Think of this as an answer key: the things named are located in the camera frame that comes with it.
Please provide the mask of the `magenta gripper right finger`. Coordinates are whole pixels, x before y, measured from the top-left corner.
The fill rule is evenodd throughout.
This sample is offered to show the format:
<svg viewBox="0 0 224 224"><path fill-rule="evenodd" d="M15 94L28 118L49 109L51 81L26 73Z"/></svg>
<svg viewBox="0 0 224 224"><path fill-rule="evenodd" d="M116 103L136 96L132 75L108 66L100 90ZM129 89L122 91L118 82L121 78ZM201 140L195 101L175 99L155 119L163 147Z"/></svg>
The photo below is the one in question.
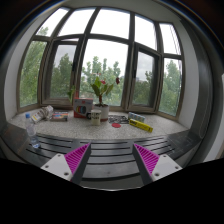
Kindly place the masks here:
<svg viewBox="0 0 224 224"><path fill-rule="evenodd" d="M158 155L138 144L133 145L133 155L144 185L182 169L167 154Z"/></svg>

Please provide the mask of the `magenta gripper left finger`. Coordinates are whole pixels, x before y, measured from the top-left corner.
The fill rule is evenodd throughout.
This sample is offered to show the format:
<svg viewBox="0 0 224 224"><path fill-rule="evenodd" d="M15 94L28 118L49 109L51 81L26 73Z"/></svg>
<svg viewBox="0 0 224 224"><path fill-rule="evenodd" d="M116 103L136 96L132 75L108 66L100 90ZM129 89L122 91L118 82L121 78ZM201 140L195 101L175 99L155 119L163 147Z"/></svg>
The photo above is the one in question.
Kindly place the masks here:
<svg viewBox="0 0 224 224"><path fill-rule="evenodd" d="M65 155L56 154L42 169L79 185L90 153L91 144L87 143Z"/></svg>

